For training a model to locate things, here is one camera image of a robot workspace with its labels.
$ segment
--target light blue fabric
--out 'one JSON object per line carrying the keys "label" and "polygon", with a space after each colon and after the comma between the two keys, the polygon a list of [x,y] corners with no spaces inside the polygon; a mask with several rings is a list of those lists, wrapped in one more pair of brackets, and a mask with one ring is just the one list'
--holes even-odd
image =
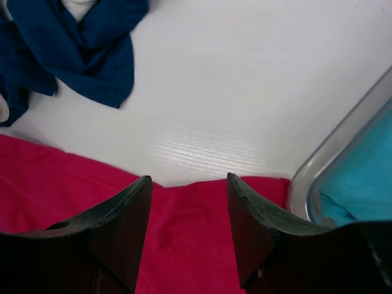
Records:
{"label": "light blue fabric", "polygon": [[391,104],[319,188],[322,214],[337,225],[392,220]]}

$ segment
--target plastic tray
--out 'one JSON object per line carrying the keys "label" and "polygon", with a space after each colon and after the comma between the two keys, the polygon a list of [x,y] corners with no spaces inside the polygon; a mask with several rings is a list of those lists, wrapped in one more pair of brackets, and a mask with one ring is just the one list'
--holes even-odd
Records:
{"label": "plastic tray", "polygon": [[318,186],[344,154],[392,107],[392,67],[364,95],[332,133],[300,167],[292,179],[287,207],[299,217],[334,227],[320,213]]}

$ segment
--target white tabletop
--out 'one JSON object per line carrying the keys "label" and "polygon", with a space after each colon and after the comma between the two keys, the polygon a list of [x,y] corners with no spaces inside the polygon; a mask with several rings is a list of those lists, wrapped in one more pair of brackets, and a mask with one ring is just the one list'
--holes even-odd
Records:
{"label": "white tabletop", "polygon": [[60,83],[4,134],[164,185],[291,177],[392,64],[390,0],[165,0],[132,33],[120,110]]}

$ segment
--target dark blue towel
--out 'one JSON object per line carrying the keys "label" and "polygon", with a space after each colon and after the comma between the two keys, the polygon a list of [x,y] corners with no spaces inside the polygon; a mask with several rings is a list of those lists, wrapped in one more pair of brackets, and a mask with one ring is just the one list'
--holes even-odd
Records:
{"label": "dark blue towel", "polygon": [[148,0],[100,0],[81,22],[59,0],[8,0],[24,40],[41,66],[81,95],[119,108],[134,85],[129,32]]}
{"label": "dark blue towel", "polygon": [[41,68],[15,23],[0,12],[0,94],[10,108],[10,117],[0,127],[9,127],[28,109],[29,91],[46,95],[56,91],[56,79]]}

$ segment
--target pink cloth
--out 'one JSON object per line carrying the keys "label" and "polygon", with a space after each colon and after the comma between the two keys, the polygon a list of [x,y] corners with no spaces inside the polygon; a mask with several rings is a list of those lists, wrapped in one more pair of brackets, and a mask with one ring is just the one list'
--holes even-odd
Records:
{"label": "pink cloth", "polygon": [[[137,178],[91,159],[0,135],[0,230],[46,228]],[[285,207],[289,180],[244,180]],[[170,188],[154,184],[137,294],[242,293],[225,188],[225,179]]]}

